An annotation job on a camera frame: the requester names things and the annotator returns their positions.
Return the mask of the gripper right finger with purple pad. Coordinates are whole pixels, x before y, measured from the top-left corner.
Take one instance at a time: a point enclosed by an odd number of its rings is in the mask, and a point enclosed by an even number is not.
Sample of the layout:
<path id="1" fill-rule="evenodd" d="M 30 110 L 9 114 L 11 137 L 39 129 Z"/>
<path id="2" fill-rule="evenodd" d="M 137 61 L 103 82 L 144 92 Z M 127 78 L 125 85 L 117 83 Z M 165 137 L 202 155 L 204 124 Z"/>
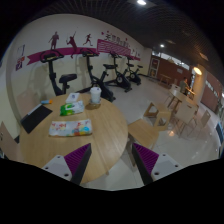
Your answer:
<path id="1" fill-rule="evenodd" d="M 137 143 L 132 144 L 132 154 L 145 185 L 182 169 L 167 153 L 158 154 Z"/>

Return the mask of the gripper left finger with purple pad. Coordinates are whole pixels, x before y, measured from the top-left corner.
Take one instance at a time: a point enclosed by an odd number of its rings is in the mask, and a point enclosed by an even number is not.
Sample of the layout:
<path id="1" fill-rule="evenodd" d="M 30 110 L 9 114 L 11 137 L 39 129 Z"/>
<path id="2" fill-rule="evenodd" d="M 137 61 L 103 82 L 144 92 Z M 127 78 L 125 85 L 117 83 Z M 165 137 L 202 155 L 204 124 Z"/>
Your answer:
<path id="1" fill-rule="evenodd" d="M 44 165 L 42 169 L 79 185 L 91 154 L 91 144 L 88 143 L 70 152 L 66 156 L 56 155 Z"/>

